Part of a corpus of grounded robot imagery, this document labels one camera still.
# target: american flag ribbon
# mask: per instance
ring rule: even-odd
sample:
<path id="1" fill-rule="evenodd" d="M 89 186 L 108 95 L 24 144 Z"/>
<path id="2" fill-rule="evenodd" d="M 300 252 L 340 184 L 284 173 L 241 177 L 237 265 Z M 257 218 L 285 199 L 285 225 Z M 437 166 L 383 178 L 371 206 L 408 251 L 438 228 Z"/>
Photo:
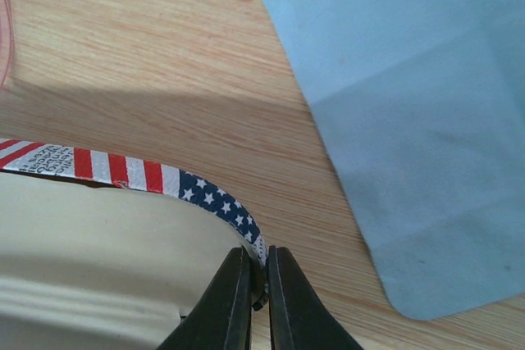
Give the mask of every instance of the american flag ribbon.
<path id="1" fill-rule="evenodd" d="M 230 194 L 195 174 L 133 157 L 17 139 L 0 139 L 0 170 L 92 180 L 190 202 L 241 234 L 265 272 L 267 247 L 253 217 Z M 266 300 L 267 291 L 253 308 L 260 309 Z"/>

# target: light blue cloth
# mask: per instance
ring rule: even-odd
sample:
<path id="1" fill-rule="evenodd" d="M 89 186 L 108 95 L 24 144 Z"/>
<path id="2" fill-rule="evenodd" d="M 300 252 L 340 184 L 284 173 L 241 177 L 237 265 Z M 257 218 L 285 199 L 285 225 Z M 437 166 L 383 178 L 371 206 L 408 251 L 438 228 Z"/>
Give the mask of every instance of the light blue cloth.
<path id="1" fill-rule="evenodd" d="M 263 0 L 390 303 L 525 292 L 525 0 Z"/>

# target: wooden table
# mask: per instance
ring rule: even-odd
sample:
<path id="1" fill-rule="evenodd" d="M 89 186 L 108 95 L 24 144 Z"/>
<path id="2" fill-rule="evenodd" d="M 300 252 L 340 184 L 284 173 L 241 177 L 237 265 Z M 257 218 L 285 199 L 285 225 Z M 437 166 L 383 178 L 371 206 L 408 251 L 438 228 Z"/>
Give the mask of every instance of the wooden table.
<path id="1" fill-rule="evenodd" d="M 245 203 L 366 349 L 522 349 L 525 297 L 433 322 L 386 301 L 260 0 L 11 0 L 3 137 L 165 162 Z M 253 348 L 269 349 L 267 310 Z"/>

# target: red and white stripes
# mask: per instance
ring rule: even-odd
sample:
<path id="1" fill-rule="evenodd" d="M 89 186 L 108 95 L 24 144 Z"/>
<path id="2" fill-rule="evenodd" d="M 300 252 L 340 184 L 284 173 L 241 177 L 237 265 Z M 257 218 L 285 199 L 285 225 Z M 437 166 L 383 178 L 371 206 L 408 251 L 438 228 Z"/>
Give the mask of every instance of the red and white stripes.
<path id="1" fill-rule="evenodd" d="M 179 197 L 177 168 L 82 148 L 0 139 L 0 169 L 94 180 Z"/>

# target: black clamp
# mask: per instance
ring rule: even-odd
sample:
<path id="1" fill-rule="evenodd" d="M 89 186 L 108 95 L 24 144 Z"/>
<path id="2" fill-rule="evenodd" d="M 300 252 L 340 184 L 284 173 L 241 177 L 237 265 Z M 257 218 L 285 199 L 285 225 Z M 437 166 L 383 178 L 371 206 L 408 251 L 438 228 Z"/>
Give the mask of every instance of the black clamp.
<path id="1" fill-rule="evenodd" d="M 157 350 L 249 350 L 252 261 L 234 248 L 199 303 Z M 287 248 L 270 247 L 272 350 L 363 350 L 322 305 Z"/>

